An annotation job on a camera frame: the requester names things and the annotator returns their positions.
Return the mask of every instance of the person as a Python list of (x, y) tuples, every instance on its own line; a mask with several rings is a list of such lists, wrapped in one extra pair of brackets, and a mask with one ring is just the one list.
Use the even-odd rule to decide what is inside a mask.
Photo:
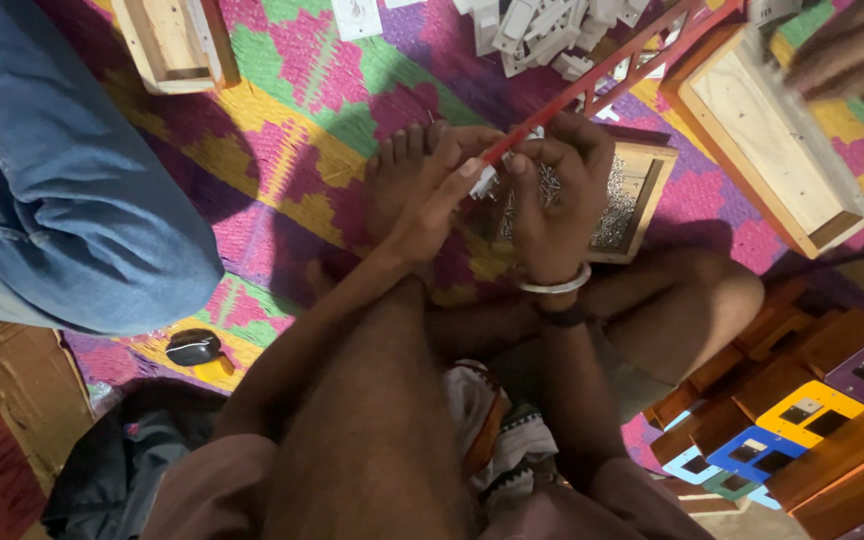
[[(662, 397), (732, 340), (758, 312), (762, 284), (687, 250), (580, 289), (615, 142), (578, 114), (559, 113), (546, 134), (512, 148), (505, 181), (525, 280), (565, 292), (426, 309), (430, 262), (483, 168), (470, 156), (502, 133), (441, 121), (397, 131), (366, 166), (375, 248), (334, 286), (311, 266), (319, 300), (251, 366), (212, 441), (165, 472), (142, 537), (711, 539), (630, 460), (619, 410)], [(536, 163), (556, 170), (559, 204), (541, 206)], [(526, 379), (572, 489), (538, 485), (483, 529), (440, 371), (522, 341), (539, 348), (526, 354), (537, 374)], [(492, 369), (518, 356), (478, 358)]]
[(864, 0), (846, 7), (798, 48), (786, 85), (807, 100), (864, 95)]
[(197, 312), (212, 229), (33, 0), (0, 0), (0, 320), (134, 336)]

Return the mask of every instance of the woven mat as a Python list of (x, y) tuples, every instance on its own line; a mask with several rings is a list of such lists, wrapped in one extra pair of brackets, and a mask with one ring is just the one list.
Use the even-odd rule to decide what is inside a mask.
[[(849, 3), (826, 0), (785, 25), (776, 54), (787, 58)], [(160, 331), (119, 340), (66, 332), (93, 386), (190, 379), (162, 352), (167, 336), (184, 328), (210, 328), (247, 367), (308, 304), (308, 261), (351, 266), (365, 253), (362, 178), (378, 140), (429, 112), (455, 125), (505, 128), (566, 85), (551, 68), (506, 79), (500, 65), (475, 57), (472, 20), (451, 0), (383, 7), (385, 32), (352, 42), (339, 39), (329, 0), (222, 0), (243, 83), (218, 94), (154, 97), (142, 88), (110, 0), (41, 4), (212, 223), (227, 270), (206, 307)], [(786, 253), (655, 81), (640, 83), (614, 110), (620, 125), (670, 134), (680, 152), (647, 246), (705, 245), (757, 273)], [(822, 104), (815, 114), (864, 189), (864, 104)], [(864, 230), (840, 251), (861, 249)], [(437, 264), (440, 304), (496, 296), (507, 285), (505, 262), (469, 232), (453, 234)], [(839, 272), (832, 281), (864, 302), (864, 262)], [(218, 387), (231, 390), (241, 375)]]

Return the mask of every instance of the hand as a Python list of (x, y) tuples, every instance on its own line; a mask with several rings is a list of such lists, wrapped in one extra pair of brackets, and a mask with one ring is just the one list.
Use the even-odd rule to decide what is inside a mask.
[(787, 87), (806, 100), (864, 95), (864, 0), (857, 0), (803, 44)]
[[(539, 285), (557, 285), (575, 277), (589, 242), (606, 210), (606, 188), (616, 142), (581, 114), (560, 112), (546, 129), (546, 139), (512, 147), (510, 174), (516, 204), (515, 252)], [(535, 162), (556, 170), (561, 184), (558, 204), (543, 208)]]
[(504, 137), (501, 131), (475, 126), (446, 128), (431, 157), (421, 166), (401, 215), (376, 248), (410, 267), (432, 261), (451, 230), (451, 216), (478, 182), (485, 163), (462, 157)]

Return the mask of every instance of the shorts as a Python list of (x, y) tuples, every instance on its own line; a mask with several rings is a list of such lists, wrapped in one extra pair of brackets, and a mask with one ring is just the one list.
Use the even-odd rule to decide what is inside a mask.
[[(589, 323), (588, 335), (595, 348), (596, 361), (605, 372), (608, 387), (617, 400), (616, 407), (622, 424), (628, 423), (675, 389), (675, 386), (659, 382), (641, 368), (625, 361), (606, 338), (601, 325)], [(539, 362), (545, 353), (542, 340), (533, 339), (505, 350), (484, 363), (513, 402), (538, 404), (542, 388)]]

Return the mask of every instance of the blue denim jeans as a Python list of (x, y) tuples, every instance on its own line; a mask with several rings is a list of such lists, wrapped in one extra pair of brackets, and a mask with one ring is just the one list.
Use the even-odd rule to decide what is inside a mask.
[(0, 320), (134, 336), (198, 311), (212, 229), (33, 0), (0, 0)]

